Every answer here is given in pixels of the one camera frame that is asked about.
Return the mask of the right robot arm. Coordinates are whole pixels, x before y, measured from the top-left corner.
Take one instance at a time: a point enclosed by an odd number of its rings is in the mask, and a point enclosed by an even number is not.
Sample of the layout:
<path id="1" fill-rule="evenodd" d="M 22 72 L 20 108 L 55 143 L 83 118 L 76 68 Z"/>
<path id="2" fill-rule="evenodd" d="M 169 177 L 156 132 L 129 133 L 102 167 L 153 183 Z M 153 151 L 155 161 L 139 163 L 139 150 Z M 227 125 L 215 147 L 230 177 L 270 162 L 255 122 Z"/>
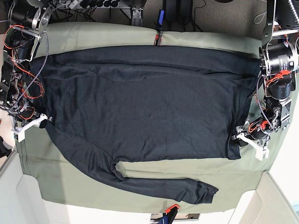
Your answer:
<path id="1" fill-rule="evenodd" d="M 52 8 L 47 0 L 13 0 L 7 13 L 9 27 L 3 37 L 0 79 L 0 108 L 13 119 L 13 128 L 24 127 L 40 117 L 34 101 L 43 97 L 44 87 L 30 63 L 36 56 Z"/>

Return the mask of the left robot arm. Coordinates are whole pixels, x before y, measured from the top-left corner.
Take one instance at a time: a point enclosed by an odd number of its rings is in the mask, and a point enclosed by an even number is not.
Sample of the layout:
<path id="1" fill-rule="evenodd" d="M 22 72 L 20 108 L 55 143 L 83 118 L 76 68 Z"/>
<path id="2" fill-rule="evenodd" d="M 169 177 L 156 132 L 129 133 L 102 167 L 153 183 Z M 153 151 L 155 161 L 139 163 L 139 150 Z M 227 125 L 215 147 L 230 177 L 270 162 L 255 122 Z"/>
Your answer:
<path id="1" fill-rule="evenodd" d="M 233 146 L 250 144 L 262 151 L 267 149 L 271 134 L 285 130 L 291 120 L 290 94 L 296 89 L 299 69 L 299 48 L 291 36 L 299 31 L 299 2 L 297 0 L 267 1 L 266 24 L 262 46 L 259 48 L 260 69 L 255 97 L 260 117 L 236 127 Z"/>

